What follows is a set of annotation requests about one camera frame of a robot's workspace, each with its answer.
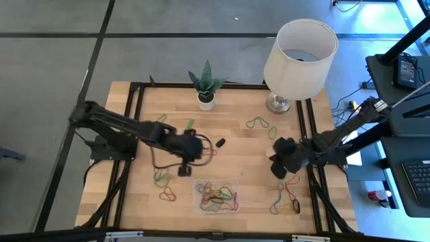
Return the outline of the black diagonal pole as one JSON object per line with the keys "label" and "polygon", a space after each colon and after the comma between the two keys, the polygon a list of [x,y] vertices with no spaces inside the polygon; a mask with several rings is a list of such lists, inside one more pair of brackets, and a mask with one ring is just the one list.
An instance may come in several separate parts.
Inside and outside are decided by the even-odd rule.
{"label": "black diagonal pole", "polygon": [[378,58],[382,65],[389,65],[399,54],[430,30],[430,14],[421,20],[412,30],[402,37],[391,49]]}

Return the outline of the grey chair leg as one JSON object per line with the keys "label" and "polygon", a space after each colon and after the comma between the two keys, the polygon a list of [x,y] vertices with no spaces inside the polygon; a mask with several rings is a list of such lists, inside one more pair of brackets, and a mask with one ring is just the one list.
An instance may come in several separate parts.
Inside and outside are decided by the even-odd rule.
{"label": "grey chair leg", "polygon": [[23,161],[26,158],[26,156],[24,154],[18,153],[16,151],[12,151],[10,149],[0,147],[0,161],[3,158],[10,158],[10,159],[18,160],[18,161]]}

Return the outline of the yellow rubber band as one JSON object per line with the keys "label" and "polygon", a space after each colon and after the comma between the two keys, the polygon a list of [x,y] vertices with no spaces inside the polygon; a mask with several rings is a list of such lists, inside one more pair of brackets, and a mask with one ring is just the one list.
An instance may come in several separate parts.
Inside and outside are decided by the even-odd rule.
{"label": "yellow rubber band", "polygon": [[287,223],[292,223],[295,221],[297,214],[292,209],[292,203],[285,203],[281,205],[278,210],[279,214],[282,214],[284,216],[284,220]]}

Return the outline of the silver metal bracket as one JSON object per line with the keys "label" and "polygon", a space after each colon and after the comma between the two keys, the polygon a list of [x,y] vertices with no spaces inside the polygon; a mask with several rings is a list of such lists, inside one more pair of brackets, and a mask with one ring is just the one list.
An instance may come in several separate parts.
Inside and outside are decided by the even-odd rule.
{"label": "silver metal bracket", "polygon": [[105,234],[106,239],[121,239],[121,238],[131,238],[131,237],[143,237],[143,231],[116,231],[116,232],[108,232]]}
{"label": "silver metal bracket", "polygon": [[331,239],[314,235],[292,235],[291,242],[331,242]]}

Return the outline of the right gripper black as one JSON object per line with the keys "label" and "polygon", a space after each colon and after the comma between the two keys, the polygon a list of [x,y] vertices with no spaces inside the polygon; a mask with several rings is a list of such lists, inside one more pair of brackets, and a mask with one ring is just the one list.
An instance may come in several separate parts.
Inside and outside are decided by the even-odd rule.
{"label": "right gripper black", "polygon": [[276,178],[285,178],[286,168],[302,168],[308,163],[309,151],[301,143],[296,143],[292,138],[280,137],[273,144],[274,155],[271,160],[282,160],[287,156],[285,165],[281,161],[273,162],[270,170]]}

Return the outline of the black frame crossbeam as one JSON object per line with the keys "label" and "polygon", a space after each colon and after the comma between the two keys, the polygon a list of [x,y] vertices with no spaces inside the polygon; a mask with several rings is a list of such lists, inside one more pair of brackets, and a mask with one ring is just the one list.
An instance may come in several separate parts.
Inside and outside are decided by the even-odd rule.
{"label": "black frame crossbeam", "polygon": [[[60,231],[43,231],[34,233],[19,233],[0,235],[0,242],[88,242],[105,239],[108,232],[121,231],[113,227],[106,228],[77,228]],[[193,231],[143,231],[143,237],[172,237],[209,239],[225,241],[227,239],[261,239],[282,240],[291,242],[292,235],[314,235],[329,237],[331,242],[417,242],[403,239],[373,237],[361,233],[321,232],[317,234],[288,234],[288,233],[227,233],[227,232],[193,232]]]}

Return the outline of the black keyboard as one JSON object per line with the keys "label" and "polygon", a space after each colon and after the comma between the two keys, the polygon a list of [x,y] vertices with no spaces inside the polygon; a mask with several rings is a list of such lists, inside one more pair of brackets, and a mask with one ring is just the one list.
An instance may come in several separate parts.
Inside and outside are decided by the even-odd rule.
{"label": "black keyboard", "polygon": [[402,168],[418,205],[430,208],[430,160],[405,161]]}

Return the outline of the succulent plant in white pot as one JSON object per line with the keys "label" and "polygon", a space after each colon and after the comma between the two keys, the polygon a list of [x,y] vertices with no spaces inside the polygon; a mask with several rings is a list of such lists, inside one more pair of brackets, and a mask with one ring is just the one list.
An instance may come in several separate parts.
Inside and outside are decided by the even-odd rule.
{"label": "succulent plant in white pot", "polygon": [[216,101],[216,91],[224,85],[228,77],[213,78],[209,60],[205,62],[201,77],[196,77],[191,71],[188,71],[188,75],[198,93],[197,101],[200,109],[203,111],[213,109]]}

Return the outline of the blue rubber band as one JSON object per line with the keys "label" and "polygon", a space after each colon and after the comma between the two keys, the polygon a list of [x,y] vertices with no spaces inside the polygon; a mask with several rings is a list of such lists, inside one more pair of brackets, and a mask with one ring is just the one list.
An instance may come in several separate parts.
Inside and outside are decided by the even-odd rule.
{"label": "blue rubber band", "polygon": [[285,188],[285,184],[284,182],[278,182],[276,187],[273,190],[277,191],[277,198],[274,200],[274,202],[271,204],[271,206],[269,207],[269,212],[272,215],[277,215],[279,214],[279,210],[277,208],[277,205],[281,202],[282,200],[282,192]]}

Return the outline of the clear plastic bin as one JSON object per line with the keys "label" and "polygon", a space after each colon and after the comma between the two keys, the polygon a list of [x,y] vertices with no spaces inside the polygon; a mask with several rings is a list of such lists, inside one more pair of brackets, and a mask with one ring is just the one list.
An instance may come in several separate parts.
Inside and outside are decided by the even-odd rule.
{"label": "clear plastic bin", "polygon": [[235,192],[240,209],[239,182],[236,179],[195,179],[192,195],[194,210],[199,214],[235,213],[219,209],[224,201],[232,199]]}

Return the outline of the black lower desk surface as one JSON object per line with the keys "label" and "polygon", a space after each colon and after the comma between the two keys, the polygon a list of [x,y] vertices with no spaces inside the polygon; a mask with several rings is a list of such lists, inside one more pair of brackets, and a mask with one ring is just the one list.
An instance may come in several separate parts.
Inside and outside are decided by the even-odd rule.
{"label": "black lower desk surface", "polygon": [[392,136],[382,137],[381,142],[406,214],[409,217],[430,218],[430,208],[418,205],[402,168],[405,161],[430,160],[430,137],[401,137],[392,131]]}

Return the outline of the black desk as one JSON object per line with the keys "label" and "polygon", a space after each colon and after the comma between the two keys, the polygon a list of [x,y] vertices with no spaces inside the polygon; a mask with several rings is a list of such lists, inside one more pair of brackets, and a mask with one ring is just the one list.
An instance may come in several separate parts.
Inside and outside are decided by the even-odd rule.
{"label": "black desk", "polygon": [[[382,65],[378,57],[380,57],[380,54],[365,58],[368,72],[373,79],[379,97],[387,104],[394,105],[406,97],[410,91],[393,86],[392,82],[396,74],[394,65]],[[425,80],[430,82],[430,56],[418,56],[417,60],[418,67],[424,71]],[[421,97],[403,101],[393,108],[391,117],[430,119],[430,85],[414,94],[414,97],[421,94]]]}

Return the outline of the dark teal rubber band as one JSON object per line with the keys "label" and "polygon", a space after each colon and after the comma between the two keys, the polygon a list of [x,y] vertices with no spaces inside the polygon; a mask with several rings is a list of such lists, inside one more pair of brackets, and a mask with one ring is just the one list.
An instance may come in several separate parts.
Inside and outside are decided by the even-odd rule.
{"label": "dark teal rubber band", "polygon": [[246,121],[245,125],[246,125],[247,128],[254,128],[255,125],[256,125],[256,123],[258,123],[258,122],[260,123],[260,125],[263,128],[268,128],[269,127],[269,123],[266,120],[264,120],[262,117],[260,117],[260,116],[256,116],[252,120]]}
{"label": "dark teal rubber band", "polygon": [[169,170],[154,168],[153,180],[155,184],[168,184]]}

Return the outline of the white paper sheet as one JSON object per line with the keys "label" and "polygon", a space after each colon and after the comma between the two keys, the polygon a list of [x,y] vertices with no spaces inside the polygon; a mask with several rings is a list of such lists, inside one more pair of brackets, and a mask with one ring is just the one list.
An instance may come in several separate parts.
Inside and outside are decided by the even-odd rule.
{"label": "white paper sheet", "polygon": [[[347,142],[349,142],[349,141],[351,141],[357,137],[358,137],[358,133],[355,130],[343,139],[343,143],[346,144]],[[352,155],[347,156],[347,164],[348,165],[355,165],[355,166],[362,166],[361,153],[359,151],[357,151],[357,152],[353,153]]]}

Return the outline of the white shade table lamp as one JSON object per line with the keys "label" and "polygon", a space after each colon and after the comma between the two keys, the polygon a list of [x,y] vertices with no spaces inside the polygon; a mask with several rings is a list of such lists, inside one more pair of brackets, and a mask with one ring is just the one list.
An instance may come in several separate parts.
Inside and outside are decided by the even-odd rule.
{"label": "white shade table lamp", "polygon": [[339,48],[336,33],[315,19],[295,19],[284,24],[263,69],[271,93],[266,106],[283,114],[293,101],[314,97],[325,86]]}

